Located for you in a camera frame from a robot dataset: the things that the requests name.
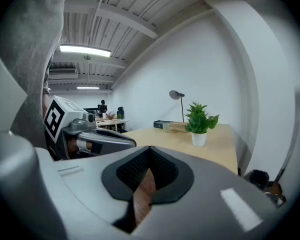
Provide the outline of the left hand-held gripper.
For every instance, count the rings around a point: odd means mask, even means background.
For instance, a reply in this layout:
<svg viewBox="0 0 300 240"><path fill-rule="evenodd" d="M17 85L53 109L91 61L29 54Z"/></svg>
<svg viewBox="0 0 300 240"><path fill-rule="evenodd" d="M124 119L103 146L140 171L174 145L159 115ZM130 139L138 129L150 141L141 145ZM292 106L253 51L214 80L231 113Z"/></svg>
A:
<svg viewBox="0 0 300 240"><path fill-rule="evenodd" d="M47 148L55 161L71 158L68 143L74 140L74 158L87 158L100 154L111 154L137 146L134 139L121 133L95 129L92 113L79 107L73 101L54 96L43 119ZM93 130L93 139L84 140L81 133Z"/></svg>

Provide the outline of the black desk lamp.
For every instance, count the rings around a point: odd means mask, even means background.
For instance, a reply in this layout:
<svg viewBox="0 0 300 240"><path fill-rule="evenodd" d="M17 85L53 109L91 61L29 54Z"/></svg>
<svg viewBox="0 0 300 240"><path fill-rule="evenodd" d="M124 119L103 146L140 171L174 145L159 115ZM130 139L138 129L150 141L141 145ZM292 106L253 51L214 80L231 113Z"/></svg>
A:
<svg viewBox="0 0 300 240"><path fill-rule="evenodd" d="M169 96L173 100L180 100L181 103L181 112L182 112L182 122L184 123L184 109L183 109L183 97L185 96L183 93L178 92L176 90L171 90L169 92Z"/></svg>

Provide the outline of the round beige table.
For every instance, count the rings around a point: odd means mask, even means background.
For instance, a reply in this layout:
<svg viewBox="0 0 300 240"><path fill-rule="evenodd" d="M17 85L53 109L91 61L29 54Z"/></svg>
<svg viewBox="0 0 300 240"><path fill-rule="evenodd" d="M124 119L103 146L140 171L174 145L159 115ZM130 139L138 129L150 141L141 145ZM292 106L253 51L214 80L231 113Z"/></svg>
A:
<svg viewBox="0 0 300 240"><path fill-rule="evenodd" d="M125 124L127 119L103 119L95 122L96 127L115 125L115 131L118 132L118 125Z"/></svg>

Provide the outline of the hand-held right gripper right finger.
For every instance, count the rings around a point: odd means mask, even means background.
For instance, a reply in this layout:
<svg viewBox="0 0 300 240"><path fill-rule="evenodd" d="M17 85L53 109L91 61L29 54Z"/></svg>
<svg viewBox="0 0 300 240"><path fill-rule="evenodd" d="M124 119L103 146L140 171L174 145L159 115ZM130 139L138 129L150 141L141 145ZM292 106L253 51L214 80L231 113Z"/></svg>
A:
<svg viewBox="0 0 300 240"><path fill-rule="evenodd" d="M257 187L213 161L167 148L185 162L194 182L177 202L155 204L132 232L139 240L257 240L277 212Z"/></svg>

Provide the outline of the pile of black bags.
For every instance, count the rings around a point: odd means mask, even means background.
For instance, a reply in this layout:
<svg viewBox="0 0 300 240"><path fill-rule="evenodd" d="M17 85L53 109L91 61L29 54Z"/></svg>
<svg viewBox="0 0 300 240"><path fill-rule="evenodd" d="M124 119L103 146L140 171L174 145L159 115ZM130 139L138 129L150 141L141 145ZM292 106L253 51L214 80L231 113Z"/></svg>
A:
<svg viewBox="0 0 300 240"><path fill-rule="evenodd" d="M286 197L277 181L270 180L267 172L254 169L243 177L261 190L277 207L286 203Z"/></svg>

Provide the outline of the flat wooden box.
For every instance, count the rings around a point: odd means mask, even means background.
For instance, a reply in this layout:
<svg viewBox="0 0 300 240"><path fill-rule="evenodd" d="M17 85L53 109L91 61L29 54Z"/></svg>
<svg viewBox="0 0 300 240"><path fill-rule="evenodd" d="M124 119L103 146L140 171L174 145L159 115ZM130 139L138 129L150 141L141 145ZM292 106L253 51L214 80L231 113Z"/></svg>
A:
<svg viewBox="0 0 300 240"><path fill-rule="evenodd" d="M186 133L186 126L188 125L187 122L170 122L169 123L169 130L174 132L182 132Z"/></svg>

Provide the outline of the person's grey shirt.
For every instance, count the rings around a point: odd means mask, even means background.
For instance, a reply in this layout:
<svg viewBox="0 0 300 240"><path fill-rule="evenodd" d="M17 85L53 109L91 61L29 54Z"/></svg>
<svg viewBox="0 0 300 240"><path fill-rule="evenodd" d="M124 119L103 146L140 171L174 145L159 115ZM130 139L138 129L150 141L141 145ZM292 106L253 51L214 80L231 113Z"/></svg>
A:
<svg viewBox="0 0 300 240"><path fill-rule="evenodd" d="M43 96L63 31L65 0L13 0L0 22L0 58L25 91L11 131L36 148L46 147Z"/></svg>

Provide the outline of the black box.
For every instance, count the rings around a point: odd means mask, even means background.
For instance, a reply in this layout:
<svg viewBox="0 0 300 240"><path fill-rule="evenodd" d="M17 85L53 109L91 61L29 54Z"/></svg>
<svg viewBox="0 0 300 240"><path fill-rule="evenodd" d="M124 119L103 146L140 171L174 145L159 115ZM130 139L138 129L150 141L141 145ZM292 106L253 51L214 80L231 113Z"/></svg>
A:
<svg viewBox="0 0 300 240"><path fill-rule="evenodd" d="M163 129L164 124L169 124L172 121L166 121L166 120L156 120L153 122L153 127L157 129Z"/></svg>

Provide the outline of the person's left forearm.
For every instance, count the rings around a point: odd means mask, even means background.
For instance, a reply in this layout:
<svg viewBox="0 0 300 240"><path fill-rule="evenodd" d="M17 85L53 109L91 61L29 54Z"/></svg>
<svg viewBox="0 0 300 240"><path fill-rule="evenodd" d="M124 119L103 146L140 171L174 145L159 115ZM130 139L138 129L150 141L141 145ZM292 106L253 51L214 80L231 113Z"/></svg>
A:
<svg viewBox="0 0 300 240"><path fill-rule="evenodd" d="M44 119L48 109L49 96L47 93L42 94L42 118Z"/></svg>

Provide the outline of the person's left hand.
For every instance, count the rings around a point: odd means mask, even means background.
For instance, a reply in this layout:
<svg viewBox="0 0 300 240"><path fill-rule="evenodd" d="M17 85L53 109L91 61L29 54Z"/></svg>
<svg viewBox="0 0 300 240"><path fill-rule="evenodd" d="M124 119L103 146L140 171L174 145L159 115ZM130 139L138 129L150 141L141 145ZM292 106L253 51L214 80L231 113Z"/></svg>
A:
<svg viewBox="0 0 300 240"><path fill-rule="evenodd" d="M89 157L85 152L92 150L92 143L90 141L69 138L67 140L67 152L71 159L79 159Z"/></svg>

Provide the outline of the white ceiling air conditioner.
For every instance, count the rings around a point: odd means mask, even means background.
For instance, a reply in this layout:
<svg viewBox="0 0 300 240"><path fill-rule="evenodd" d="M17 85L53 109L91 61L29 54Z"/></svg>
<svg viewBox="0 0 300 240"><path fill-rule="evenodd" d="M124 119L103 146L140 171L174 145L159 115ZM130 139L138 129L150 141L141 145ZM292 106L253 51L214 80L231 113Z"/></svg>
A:
<svg viewBox="0 0 300 240"><path fill-rule="evenodd" d="M50 68L49 80L72 80L78 79L76 68Z"/></svg>

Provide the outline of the dried brown plant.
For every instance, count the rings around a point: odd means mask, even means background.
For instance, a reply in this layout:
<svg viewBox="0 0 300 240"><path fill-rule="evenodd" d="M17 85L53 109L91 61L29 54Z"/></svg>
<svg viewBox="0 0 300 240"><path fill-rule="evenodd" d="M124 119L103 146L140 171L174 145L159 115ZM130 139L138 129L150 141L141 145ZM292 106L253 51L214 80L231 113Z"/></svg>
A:
<svg viewBox="0 0 300 240"><path fill-rule="evenodd" d="M116 114L117 114L117 110L116 110L115 107L112 106L106 112L107 119L108 120L113 120L115 118Z"/></svg>

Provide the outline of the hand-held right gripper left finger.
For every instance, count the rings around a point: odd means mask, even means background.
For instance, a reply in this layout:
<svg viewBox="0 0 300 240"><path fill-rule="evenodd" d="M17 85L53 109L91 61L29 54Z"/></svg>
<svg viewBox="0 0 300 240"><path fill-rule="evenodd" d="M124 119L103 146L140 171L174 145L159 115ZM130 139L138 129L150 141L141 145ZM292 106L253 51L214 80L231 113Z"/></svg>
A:
<svg viewBox="0 0 300 240"><path fill-rule="evenodd" d="M75 198L108 223L122 218L128 203L111 197L102 183L102 171L135 151L137 147L101 156L54 161L46 149L36 148L45 184L55 187L48 191L51 197L59 196L71 211L73 208L68 200Z"/></svg>

